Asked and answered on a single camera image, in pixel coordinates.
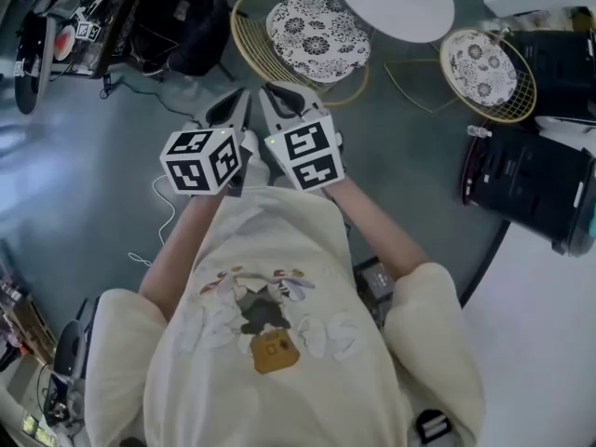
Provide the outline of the person's right forearm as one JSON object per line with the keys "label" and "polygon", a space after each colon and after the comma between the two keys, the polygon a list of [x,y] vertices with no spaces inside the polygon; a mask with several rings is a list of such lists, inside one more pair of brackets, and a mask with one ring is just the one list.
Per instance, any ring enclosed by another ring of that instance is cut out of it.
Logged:
{"label": "person's right forearm", "polygon": [[393,280],[430,262],[423,250],[351,179],[324,188],[353,225]]}

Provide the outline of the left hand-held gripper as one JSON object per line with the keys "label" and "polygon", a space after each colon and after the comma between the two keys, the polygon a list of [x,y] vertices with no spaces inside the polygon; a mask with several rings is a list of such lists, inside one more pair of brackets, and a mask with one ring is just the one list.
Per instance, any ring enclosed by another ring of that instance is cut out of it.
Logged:
{"label": "left hand-held gripper", "polygon": [[178,195],[242,194],[251,152],[242,145],[251,118],[251,92],[235,89],[213,100],[204,114],[208,128],[196,121],[170,134],[159,160]]}

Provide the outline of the black battery pack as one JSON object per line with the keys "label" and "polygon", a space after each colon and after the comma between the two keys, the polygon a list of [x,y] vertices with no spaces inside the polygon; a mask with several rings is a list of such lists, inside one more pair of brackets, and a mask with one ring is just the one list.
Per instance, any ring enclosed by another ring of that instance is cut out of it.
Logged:
{"label": "black battery pack", "polygon": [[353,274],[359,298],[366,305],[376,326],[382,329],[392,306],[394,281],[377,257],[354,265]]}

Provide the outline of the red white bowl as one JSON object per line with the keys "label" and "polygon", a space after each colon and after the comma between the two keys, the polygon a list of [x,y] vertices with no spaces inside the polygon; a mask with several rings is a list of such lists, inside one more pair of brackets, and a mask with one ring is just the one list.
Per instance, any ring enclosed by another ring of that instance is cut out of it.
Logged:
{"label": "red white bowl", "polygon": [[53,50],[54,59],[56,61],[64,61],[72,52],[74,44],[75,28],[73,25],[67,25],[56,36]]}

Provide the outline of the person's left forearm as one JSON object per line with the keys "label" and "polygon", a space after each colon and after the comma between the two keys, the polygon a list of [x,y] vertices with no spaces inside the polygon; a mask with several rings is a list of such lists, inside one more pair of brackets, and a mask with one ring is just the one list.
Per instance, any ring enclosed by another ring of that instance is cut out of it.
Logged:
{"label": "person's left forearm", "polygon": [[196,255],[225,196],[193,196],[164,246],[148,268],[139,295],[155,305],[166,321],[173,316]]}

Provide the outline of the dark coffee table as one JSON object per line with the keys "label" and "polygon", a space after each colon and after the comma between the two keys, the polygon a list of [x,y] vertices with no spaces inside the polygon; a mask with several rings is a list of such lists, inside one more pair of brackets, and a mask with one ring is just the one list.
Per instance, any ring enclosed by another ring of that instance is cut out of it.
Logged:
{"label": "dark coffee table", "polygon": [[32,4],[27,13],[56,21],[56,34],[80,20],[97,23],[102,31],[96,42],[76,40],[64,61],[53,59],[51,73],[101,78],[107,68],[124,57],[126,44],[122,32],[138,0],[23,0]]}

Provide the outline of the black equipment case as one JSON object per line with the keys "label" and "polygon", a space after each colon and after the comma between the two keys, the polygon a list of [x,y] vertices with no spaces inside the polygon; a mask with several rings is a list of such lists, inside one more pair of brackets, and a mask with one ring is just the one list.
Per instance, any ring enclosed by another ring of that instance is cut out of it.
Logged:
{"label": "black equipment case", "polygon": [[574,257],[596,243],[596,156],[517,126],[471,137],[461,200],[490,210]]}
{"label": "black equipment case", "polygon": [[524,57],[534,76],[533,118],[596,124],[596,33],[515,32],[506,40]]}

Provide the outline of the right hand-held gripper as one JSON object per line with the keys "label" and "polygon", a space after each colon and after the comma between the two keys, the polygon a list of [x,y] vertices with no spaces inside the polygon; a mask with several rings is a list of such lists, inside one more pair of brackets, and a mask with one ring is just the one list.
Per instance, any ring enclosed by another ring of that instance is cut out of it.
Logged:
{"label": "right hand-held gripper", "polygon": [[[264,140],[264,145],[295,189],[312,192],[345,178],[332,116],[325,115],[325,107],[312,88],[271,81],[259,89],[259,100],[268,129],[277,131]],[[318,118],[288,129],[296,117],[305,116]]]}

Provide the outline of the round grey tray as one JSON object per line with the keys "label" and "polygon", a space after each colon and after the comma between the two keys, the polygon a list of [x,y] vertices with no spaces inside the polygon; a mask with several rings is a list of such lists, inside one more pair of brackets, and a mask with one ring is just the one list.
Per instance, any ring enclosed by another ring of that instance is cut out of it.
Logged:
{"label": "round grey tray", "polygon": [[30,115],[41,102],[50,79],[56,21],[29,12],[18,31],[18,37],[13,71],[15,100],[19,111]]}

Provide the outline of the black office chair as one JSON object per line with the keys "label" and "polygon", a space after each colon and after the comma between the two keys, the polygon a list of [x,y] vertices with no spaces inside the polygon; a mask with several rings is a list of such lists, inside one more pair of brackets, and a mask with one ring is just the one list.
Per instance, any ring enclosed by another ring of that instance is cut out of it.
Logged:
{"label": "black office chair", "polygon": [[86,298],[78,308],[75,318],[70,320],[61,331],[52,371],[65,383],[73,384],[86,378],[89,348],[99,301],[99,297]]}

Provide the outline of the person's cream sweatshirt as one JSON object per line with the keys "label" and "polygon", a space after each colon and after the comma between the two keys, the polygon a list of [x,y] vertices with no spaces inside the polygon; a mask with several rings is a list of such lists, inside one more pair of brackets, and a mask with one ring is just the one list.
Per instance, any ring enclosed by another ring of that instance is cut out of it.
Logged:
{"label": "person's cream sweatshirt", "polygon": [[105,292],[86,375],[91,447],[476,447],[478,371],[449,272],[397,280],[383,328],[356,291],[329,200],[252,187],[219,208],[171,318]]}

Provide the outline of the round white table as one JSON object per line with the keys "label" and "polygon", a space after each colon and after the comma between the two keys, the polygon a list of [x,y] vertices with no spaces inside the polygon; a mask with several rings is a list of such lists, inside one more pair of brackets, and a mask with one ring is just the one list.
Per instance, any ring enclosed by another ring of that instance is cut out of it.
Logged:
{"label": "round white table", "polygon": [[445,36],[454,23],[454,0],[345,0],[374,29],[409,43]]}

